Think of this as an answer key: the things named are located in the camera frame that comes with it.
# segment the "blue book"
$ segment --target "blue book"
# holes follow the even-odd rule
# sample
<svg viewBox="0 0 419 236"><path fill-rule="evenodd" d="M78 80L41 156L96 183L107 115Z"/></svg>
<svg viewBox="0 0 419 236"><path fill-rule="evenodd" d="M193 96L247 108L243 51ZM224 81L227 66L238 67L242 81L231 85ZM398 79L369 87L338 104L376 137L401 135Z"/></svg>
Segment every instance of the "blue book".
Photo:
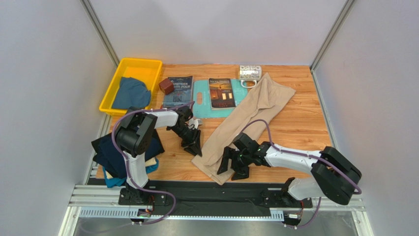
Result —
<svg viewBox="0 0 419 236"><path fill-rule="evenodd" d="M180 106L192 101L192 82L193 77L169 77L175 90L164 96L163 108Z"/></svg>

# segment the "white wall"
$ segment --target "white wall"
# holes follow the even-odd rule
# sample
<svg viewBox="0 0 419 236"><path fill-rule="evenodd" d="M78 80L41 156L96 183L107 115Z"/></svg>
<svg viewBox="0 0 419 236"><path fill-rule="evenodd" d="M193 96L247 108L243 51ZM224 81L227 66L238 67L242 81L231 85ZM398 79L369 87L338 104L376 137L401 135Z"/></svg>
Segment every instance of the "white wall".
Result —
<svg viewBox="0 0 419 236"><path fill-rule="evenodd" d="M0 1L0 235L57 235L113 70L79 1Z"/></svg>
<svg viewBox="0 0 419 236"><path fill-rule="evenodd" d="M419 235L418 12L418 1L357 1L316 72L377 236Z"/></svg>
<svg viewBox="0 0 419 236"><path fill-rule="evenodd" d="M345 0L91 0L119 58L309 65Z"/></svg>

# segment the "gray floor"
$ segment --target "gray floor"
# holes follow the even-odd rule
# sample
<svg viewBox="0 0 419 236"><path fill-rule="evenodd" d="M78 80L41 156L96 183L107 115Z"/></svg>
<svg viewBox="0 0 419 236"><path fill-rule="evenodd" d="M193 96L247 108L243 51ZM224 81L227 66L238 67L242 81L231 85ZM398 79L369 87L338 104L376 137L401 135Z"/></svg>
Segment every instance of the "gray floor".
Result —
<svg viewBox="0 0 419 236"><path fill-rule="evenodd" d="M308 221L312 213L305 212ZM103 231L129 223L128 219L81 218L75 236L86 236L79 227L88 231ZM313 223L305 228L291 230L282 223L262 221L210 221L210 220L164 220L146 226L127 226L101 236L147 235L147 236L357 236L351 212L320 212Z"/></svg>

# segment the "mug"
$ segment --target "mug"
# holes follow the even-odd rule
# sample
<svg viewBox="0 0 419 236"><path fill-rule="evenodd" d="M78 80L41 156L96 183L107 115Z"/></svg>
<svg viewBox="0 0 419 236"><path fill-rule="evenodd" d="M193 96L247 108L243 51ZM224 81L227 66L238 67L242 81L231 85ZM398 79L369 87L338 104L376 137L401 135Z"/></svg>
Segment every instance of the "mug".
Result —
<svg viewBox="0 0 419 236"><path fill-rule="evenodd" d="M250 89L256 86L257 82L262 77L262 68L260 65L240 65L239 66L239 80L243 88ZM253 81L255 85L247 87L243 84L245 81Z"/></svg>

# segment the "mug handle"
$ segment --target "mug handle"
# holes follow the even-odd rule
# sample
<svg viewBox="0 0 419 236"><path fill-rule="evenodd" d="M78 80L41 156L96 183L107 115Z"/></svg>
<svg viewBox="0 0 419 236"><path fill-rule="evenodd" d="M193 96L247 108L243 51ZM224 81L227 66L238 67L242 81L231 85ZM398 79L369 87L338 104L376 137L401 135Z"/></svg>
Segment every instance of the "mug handle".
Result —
<svg viewBox="0 0 419 236"><path fill-rule="evenodd" d="M258 81L257 80L254 80L253 82L255 83L255 85L253 85L253 86L251 86L251 87L247 87L247 86L244 86L243 85L243 82L245 82L246 80L241 80L241 86L243 87L243 88L245 88L245 89L251 89L251 88L253 88L253 87L255 87L256 86L256 84L258 83Z"/></svg>

